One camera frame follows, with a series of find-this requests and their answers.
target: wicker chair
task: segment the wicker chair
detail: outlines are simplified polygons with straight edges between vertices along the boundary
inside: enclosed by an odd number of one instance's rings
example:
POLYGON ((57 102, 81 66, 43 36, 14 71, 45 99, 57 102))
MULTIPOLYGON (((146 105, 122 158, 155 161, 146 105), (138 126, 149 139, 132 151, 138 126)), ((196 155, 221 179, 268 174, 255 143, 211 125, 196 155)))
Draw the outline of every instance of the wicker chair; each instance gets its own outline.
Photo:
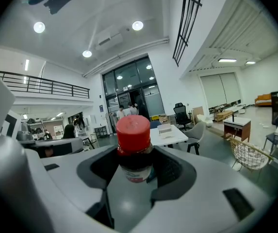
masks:
POLYGON ((230 138, 231 151, 235 156, 235 163, 239 162, 242 166, 253 172, 254 170, 260 170, 258 179, 261 174, 261 170, 268 164, 269 161, 273 161, 274 158, 263 150, 256 148, 255 146, 239 141, 234 138, 230 138))

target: fluorescent light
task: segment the fluorescent light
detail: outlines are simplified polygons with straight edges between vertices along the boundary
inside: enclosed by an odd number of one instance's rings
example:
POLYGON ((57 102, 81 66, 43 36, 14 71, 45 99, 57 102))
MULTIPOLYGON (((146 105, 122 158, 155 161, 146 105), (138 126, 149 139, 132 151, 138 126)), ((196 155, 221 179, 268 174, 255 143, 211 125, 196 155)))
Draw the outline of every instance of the fluorescent light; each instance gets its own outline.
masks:
POLYGON ((135 21, 133 24, 132 24, 132 28, 136 31, 138 30, 141 30, 143 28, 143 22, 141 21, 135 21))
POLYGON ((218 62, 236 62, 236 59, 219 59, 218 62))
POLYGON ((85 58, 89 58, 89 57, 92 55, 92 52, 89 51, 89 50, 85 50, 84 52, 82 52, 82 55, 83 55, 85 58))
POLYGON ((38 21, 34 24, 33 29, 37 33, 42 33, 45 30, 45 24, 41 21, 38 21))
POLYGON ((29 60, 26 60, 26 64, 24 65, 24 70, 28 71, 29 60))

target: red bottle cap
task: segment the red bottle cap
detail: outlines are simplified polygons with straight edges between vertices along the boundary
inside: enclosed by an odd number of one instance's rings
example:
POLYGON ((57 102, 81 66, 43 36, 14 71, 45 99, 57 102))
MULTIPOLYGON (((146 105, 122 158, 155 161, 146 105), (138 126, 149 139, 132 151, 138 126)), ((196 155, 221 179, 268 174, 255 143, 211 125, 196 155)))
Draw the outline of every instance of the red bottle cap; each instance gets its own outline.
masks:
POLYGON ((118 144, 123 151, 140 152, 150 145, 149 120, 144 116, 130 115, 117 122, 118 144))

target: black railing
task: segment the black railing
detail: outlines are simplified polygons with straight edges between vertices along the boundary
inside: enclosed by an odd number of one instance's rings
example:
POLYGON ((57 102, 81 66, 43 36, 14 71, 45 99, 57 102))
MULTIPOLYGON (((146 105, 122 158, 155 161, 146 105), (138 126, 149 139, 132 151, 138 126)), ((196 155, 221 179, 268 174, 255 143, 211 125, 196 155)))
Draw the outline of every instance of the black railing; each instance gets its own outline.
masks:
POLYGON ((0 71, 0 78, 11 91, 89 98, 89 89, 39 77, 0 71))
POLYGON ((173 59, 176 61, 177 66, 179 66, 185 47, 187 47, 189 44, 189 36, 193 30, 198 9, 200 6, 202 6, 200 1, 201 0, 183 0, 179 33, 173 52, 173 59))

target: bottle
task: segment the bottle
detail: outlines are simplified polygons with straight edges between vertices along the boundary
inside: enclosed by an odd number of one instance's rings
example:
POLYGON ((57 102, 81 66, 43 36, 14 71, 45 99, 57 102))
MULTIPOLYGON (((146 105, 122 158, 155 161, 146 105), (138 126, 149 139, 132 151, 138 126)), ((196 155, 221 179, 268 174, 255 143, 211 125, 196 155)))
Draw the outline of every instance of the bottle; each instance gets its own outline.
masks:
POLYGON ((126 178, 134 183, 146 180, 152 169, 149 129, 149 120, 139 115, 125 116, 116 125, 118 161, 126 178))

